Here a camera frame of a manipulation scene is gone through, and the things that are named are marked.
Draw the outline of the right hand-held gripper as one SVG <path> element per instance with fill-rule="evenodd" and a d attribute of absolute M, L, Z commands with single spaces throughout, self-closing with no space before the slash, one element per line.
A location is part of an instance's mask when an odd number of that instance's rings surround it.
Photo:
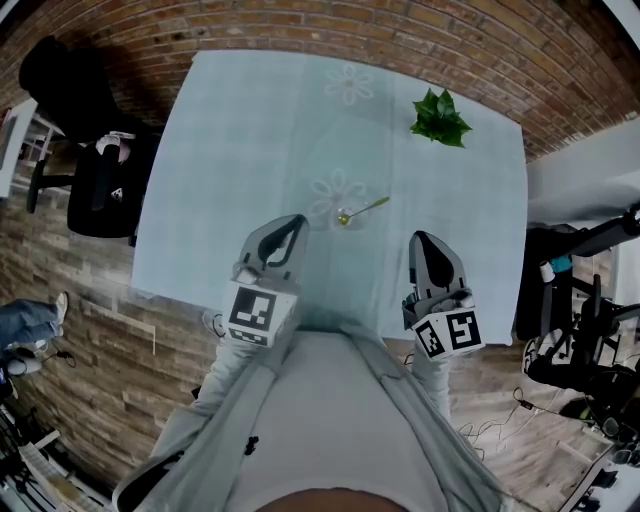
<path fill-rule="evenodd" d="M 412 235 L 409 281 L 413 291 L 402 301 L 403 322 L 419 352 L 443 360 L 483 347 L 462 261 L 445 242 L 425 231 Z"/>

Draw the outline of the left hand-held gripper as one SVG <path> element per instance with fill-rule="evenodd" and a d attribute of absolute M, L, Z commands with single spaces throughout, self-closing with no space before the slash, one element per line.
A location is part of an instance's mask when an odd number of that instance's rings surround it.
<path fill-rule="evenodd" d="M 273 346 L 300 298 L 309 233 L 306 217 L 295 214 L 249 234 L 225 289 L 222 326 L 228 338 Z"/>

